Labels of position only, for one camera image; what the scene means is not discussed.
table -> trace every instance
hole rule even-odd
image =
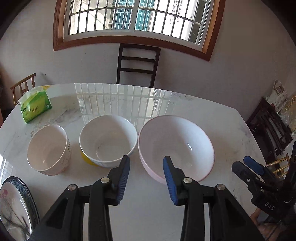
[[[47,93],[51,110],[25,124],[17,105],[0,128],[0,182],[11,175],[21,178],[29,187],[41,217],[69,184],[91,185],[108,174],[109,169],[86,163],[79,146],[84,125],[104,114],[127,118],[138,132],[144,123],[159,115],[178,115],[193,121],[208,135],[215,151],[213,170],[200,183],[212,187],[223,183],[249,215],[255,210],[250,202],[251,193],[232,173],[231,165],[246,155],[260,164],[265,162],[252,133],[235,109],[193,96],[130,85],[51,85]],[[69,168],[57,176],[31,169],[26,156],[32,136],[49,124],[63,127],[72,147]],[[167,187],[146,173],[137,148],[130,159],[123,200],[118,207],[110,207],[113,239],[180,240],[184,207],[174,206]],[[206,240],[209,240],[208,222],[206,216]]]

ribbed blue pad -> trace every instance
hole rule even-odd
[[[174,205],[177,205],[178,198],[177,198],[177,187],[174,183],[172,174],[170,173],[170,168],[168,167],[167,159],[163,159],[163,171],[165,173],[165,179],[168,186],[168,191],[170,193],[170,198],[174,202]]]
[[[263,167],[258,162],[256,162],[253,158],[251,158],[250,156],[244,157],[244,164],[246,164],[249,168],[251,168],[258,175],[264,174]]]
[[[117,192],[117,198],[116,198],[118,204],[123,199],[123,194],[124,194],[124,190],[126,188],[126,182],[128,180],[128,174],[129,174],[130,167],[131,167],[131,162],[130,162],[130,159],[128,158],[125,162],[125,165],[124,165],[124,168],[122,171],[122,175],[120,177],[119,184],[118,184],[118,192]]]

silver bolt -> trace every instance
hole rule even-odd
[[[71,184],[71,185],[68,186],[68,190],[69,191],[73,191],[75,189],[76,189],[76,185],[75,184]]]
[[[183,179],[183,182],[192,183],[192,179],[190,177],[186,177],[186,178]]]
[[[222,191],[225,189],[225,186],[223,184],[218,184],[217,189]]]
[[[108,183],[110,179],[108,177],[101,178],[101,183]]]

brown wooden window frame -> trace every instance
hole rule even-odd
[[[218,33],[221,26],[224,7],[226,0],[215,0],[212,15],[209,22],[208,30],[206,33],[205,41],[202,46],[202,50],[193,49],[188,46],[184,46],[178,43],[169,42],[166,40],[139,37],[139,36],[94,36],[81,39],[74,39],[65,41],[64,39],[64,19],[66,13],[67,0],[57,0],[55,12],[54,12],[54,26],[53,26],[53,47],[54,51],[62,50],[66,48],[76,47],[87,44],[98,43],[132,43],[152,45],[167,49],[176,50],[179,52],[187,53],[198,58],[210,61],[212,52],[218,37]]]

window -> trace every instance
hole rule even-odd
[[[54,50],[131,42],[209,60],[224,6],[225,0],[57,0]]]

